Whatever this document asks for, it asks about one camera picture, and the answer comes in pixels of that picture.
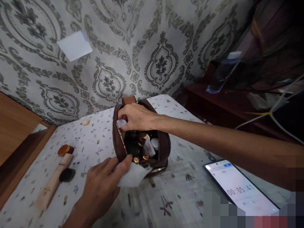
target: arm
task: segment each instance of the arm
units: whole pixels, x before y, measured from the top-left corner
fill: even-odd
[[[173,134],[242,167],[277,186],[295,191],[296,176],[287,167],[301,159],[304,147],[243,131],[207,125],[152,113],[138,104],[126,105],[127,130],[160,130]]]

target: damask wallpaper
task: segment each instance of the damask wallpaper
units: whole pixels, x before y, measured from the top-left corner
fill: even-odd
[[[0,0],[0,91],[61,125],[123,96],[176,97],[239,39],[253,0]],[[57,41],[83,30],[93,52]]]

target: table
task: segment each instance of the table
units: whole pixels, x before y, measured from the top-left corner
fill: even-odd
[[[168,95],[148,101],[160,114],[201,122]],[[83,192],[88,169],[115,156],[113,111],[114,108],[100,111],[57,128],[2,209],[0,227],[62,227]],[[90,120],[88,126],[80,124],[84,118]],[[138,188],[121,188],[110,210],[94,227],[202,227],[209,218],[204,217],[204,208],[210,213],[210,207],[216,204],[212,200],[228,204],[202,167],[210,162],[210,156],[220,157],[173,135],[170,139],[167,170],[144,179]],[[70,168],[76,174],[71,182],[58,186],[47,211],[41,215],[33,203],[59,164],[57,151],[63,144],[75,148]],[[289,191],[245,174],[279,207],[286,203]]]
[[[245,112],[268,112],[254,109],[246,95],[248,91],[223,89],[211,94],[206,92],[206,83],[195,83],[185,87],[188,94],[186,109],[193,114],[199,114],[214,125],[234,129],[257,115]],[[298,143],[283,132],[270,117],[266,116],[239,128],[246,132],[277,138],[288,142]]]

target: smartphone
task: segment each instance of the smartphone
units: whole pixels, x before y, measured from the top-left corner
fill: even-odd
[[[280,209],[229,161],[211,162],[205,164],[204,169],[229,201],[245,211],[246,216],[270,215]]]

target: brown leather pouch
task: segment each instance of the brown leather pouch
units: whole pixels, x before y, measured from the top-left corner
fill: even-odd
[[[119,162],[122,162],[125,157],[127,156],[127,150],[125,143],[123,141],[122,134],[120,132],[120,129],[117,124],[118,120],[118,111],[122,109],[126,104],[130,104],[136,102],[135,97],[126,97],[123,98],[123,104],[117,104],[114,109],[114,116],[113,116],[113,144],[116,156],[119,160]],[[139,100],[139,105],[143,105],[146,109],[155,112],[155,109],[152,107],[152,105],[146,100]],[[149,158],[148,160],[142,160],[139,161],[139,165],[146,168],[148,164],[153,168],[146,177],[151,177],[156,174],[161,173],[168,167],[168,157],[170,155],[171,150],[171,141],[169,134],[157,131],[154,132],[155,135],[157,135],[158,138],[158,151],[156,151],[156,155],[153,158]]]

